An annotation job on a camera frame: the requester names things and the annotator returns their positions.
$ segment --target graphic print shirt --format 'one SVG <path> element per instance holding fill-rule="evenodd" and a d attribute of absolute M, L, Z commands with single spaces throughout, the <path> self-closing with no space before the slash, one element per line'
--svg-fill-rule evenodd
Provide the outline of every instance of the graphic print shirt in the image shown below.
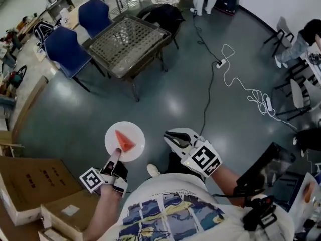
<path fill-rule="evenodd" d="M 249 210 L 217 204 L 205 184 L 193 175 L 164 174 L 147 180 L 132 193 L 118 222 L 100 241 L 264 240 L 244 230 L 241 219 Z M 275 214 L 284 240 L 293 240 L 289 215 L 281 208 Z"/>

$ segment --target watermelon slice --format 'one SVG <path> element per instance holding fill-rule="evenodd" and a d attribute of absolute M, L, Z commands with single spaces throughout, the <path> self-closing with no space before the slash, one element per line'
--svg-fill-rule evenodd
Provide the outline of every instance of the watermelon slice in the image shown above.
<path fill-rule="evenodd" d="M 132 140 L 130 140 L 127 136 L 125 136 L 122 132 L 115 130 L 115 133 L 123 152 L 126 153 L 130 149 L 133 149 L 136 146 L 136 144 Z"/>

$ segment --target extension cord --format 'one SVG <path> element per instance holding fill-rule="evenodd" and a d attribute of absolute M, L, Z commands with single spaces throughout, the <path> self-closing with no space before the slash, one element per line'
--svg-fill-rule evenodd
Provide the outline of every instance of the extension cord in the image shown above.
<path fill-rule="evenodd" d="M 228 47 L 231 48 L 231 50 L 233 51 L 233 53 L 230 54 L 230 55 L 227 56 L 227 57 L 225 56 L 225 54 L 224 54 L 224 52 L 223 52 L 225 46 L 228 46 Z M 262 92 L 261 92 L 260 90 L 253 89 L 253 88 L 246 89 L 239 78 L 233 78 L 232 81 L 231 81 L 231 83 L 228 85 L 228 84 L 226 83 L 226 80 L 225 80 L 225 75 L 226 75 L 226 73 L 230 70 L 230 67 L 231 67 L 231 63 L 230 63 L 230 61 L 228 60 L 228 58 L 230 58 L 231 56 L 233 56 L 233 55 L 235 54 L 235 51 L 234 51 L 234 49 L 233 49 L 231 46 L 229 46 L 229 45 L 227 45 L 227 44 L 224 44 L 223 47 L 222 47 L 221 53 L 222 53 L 222 55 L 224 56 L 224 59 L 222 60 L 222 64 L 221 64 L 221 65 L 216 65 L 216 67 L 219 69 L 219 68 L 221 68 L 221 67 L 225 64 L 225 62 L 228 62 L 229 66 L 228 66 L 227 70 L 224 72 L 224 75 L 223 75 L 223 80 L 224 80 L 225 85 L 226 85 L 227 87 L 230 87 L 230 86 L 233 84 L 234 80 L 238 80 L 238 81 L 240 82 L 242 88 L 243 88 L 245 91 L 252 91 L 252 95 L 248 95 L 248 96 L 247 96 L 247 100 L 248 100 L 249 102 L 255 102 L 255 103 L 257 103 L 257 107 L 258 107 L 258 109 L 259 109 L 259 111 L 260 111 L 260 113 L 261 113 L 262 115 L 268 114 L 271 118 L 275 119 L 276 121 L 278 121 L 278 122 L 283 122 L 283 123 L 285 123 L 285 124 L 287 124 L 287 125 L 295 128 L 295 129 L 297 129 L 297 127 L 293 126 L 291 123 L 288 123 L 288 122 L 286 122 L 286 121 L 284 121 L 284 120 L 281 120 L 281 119 L 279 119 L 279 118 L 276 117 L 276 111 L 273 109 L 272 104 L 271 104 L 271 99 L 270 99 L 270 97 L 269 97 L 267 94 L 262 94 Z"/>
<path fill-rule="evenodd" d="M 226 60 L 223 59 L 223 60 L 221 61 L 221 64 L 216 64 L 216 68 L 221 69 L 221 67 L 222 67 L 225 63 L 226 63 Z"/>

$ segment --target sneaker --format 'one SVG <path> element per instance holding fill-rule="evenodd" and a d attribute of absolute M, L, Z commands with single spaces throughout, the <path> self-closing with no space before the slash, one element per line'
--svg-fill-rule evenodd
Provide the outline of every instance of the sneaker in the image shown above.
<path fill-rule="evenodd" d="M 190 8 L 190 11 L 191 11 L 191 13 L 194 13 L 194 11 L 195 11 L 195 9 L 194 8 Z M 198 15 L 198 16 L 202 16 L 202 12 L 196 12 L 196 14 Z"/>
<path fill-rule="evenodd" d="M 294 145 L 297 144 L 297 139 L 296 139 L 296 137 L 293 138 L 292 143 L 293 143 Z"/>
<path fill-rule="evenodd" d="M 154 164 L 151 164 L 151 163 L 147 165 L 147 171 L 150 174 L 150 176 L 152 176 L 152 177 L 157 177 L 161 174 L 159 172 L 158 168 Z"/>
<path fill-rule="evenodd" d="M 276 56 L 274 58 L 275 58 L 276 65 L 281 69 L 282 68 L 282 64 L 277 60 Z"/>

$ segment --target concrete floor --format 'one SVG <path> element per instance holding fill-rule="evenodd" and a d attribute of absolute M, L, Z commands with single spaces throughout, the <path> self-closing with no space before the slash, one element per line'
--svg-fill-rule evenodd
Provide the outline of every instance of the concrete floor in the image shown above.
<path fill-rule="evenodd" d="M 154 61 L 136 78 L 139 103 L 135 102 L 128 83 L 104 78 L 91 65 L 79 74 L 91 93 L 57 73 L 35 103 L 19 135 L 19 142 L 26 147 L 24 155 L 60 158 L 78 178 L 89 167 L 105 164 L 109 157 L 105 133 L 115 122 L 125 120 L 140 126 L 146 138 L 144 153 L 125 164 L 129 170 L 128 188 L 133 191 L 149 178 L 148 163 L 164 171 L 170 151 L 163 140 L 164 132 L 175 127 L 189 127 L 197 132 L 201 129 L 214 60 L 204 46 L 197 44 L 191 13 L 186 10 L 183 16 L 186 22 L 177 36 L 180 49 L 170 44 L 164 50 L 169 71 L 161 72 L 159 62 Z M 234 48 L 228 82 L 239 77 L 247 88 L 257 88 L 269 95 L 282 82 L 286 71 L 276 67 L 271 57 L 272 43 L 262 47 L 271 33 L 251 16 L 241 10 L 234 17 L 213 10 L 211 15 L 203 14 L 195 20 L 217 56 L 222 58 L 223 44 Z M 226 69 L 227 65 L 220 70 L 215 68 L 212 102 L 203 132 L 224 164 L 243 174 L 273 141 L 298 155 L 298 149 L 292 145 L 293 130 L 261 115 L 257 105 L 247 101 L 249 92 L 239 83 L 226 87 L 223 82 Z M 293 103 L 277 91 L 273 105 L 280 110 L 290 108 Z M 315 126 L 319 113 L 313 117 L 308 114 L 291 123 L 299 130 L 306 129 Z M 311 154 L 310 160 L 318 157 L 319 153 Z M 297 163 L 305 172 L 310 169 L 306 158 L 298 157 Z M 212 180 L 208 179 L 206 184 L 210 192 L 220 192 Z"/>

